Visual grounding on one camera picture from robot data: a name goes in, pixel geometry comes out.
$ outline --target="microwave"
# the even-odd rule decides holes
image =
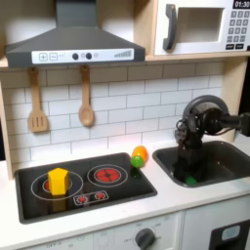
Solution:
[[[250,50],[250,0],[159,0],[156,56]]]

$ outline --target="toy kitchen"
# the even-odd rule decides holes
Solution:
[[[0,250],[250,249],[250,1],[0,7]]]

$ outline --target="yellow toy block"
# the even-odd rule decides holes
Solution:
[[[68,190],[68,171],[56,168],[48,173],[49,188],[52,195],[65,195]]]

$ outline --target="microwave door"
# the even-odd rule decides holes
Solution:
[[[158,4],[156,56],[226,50],[232,1],[169,2]]]

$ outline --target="wooden spoon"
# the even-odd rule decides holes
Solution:
[[[38,75],[39,71],[37,68],[31,68],[28,70],[28,75],[31,83],[31,96],[33,110],[28,117],[28,127],[33,133],[42,132],[48,130],[48,119],[40,106],[39,86],[38,86]]]
[[[79,109],[79,119],[82,125],[90,127],[94,123],[94,112],[90,106],[90,68],[81,66],[82,74],[82,106]]]

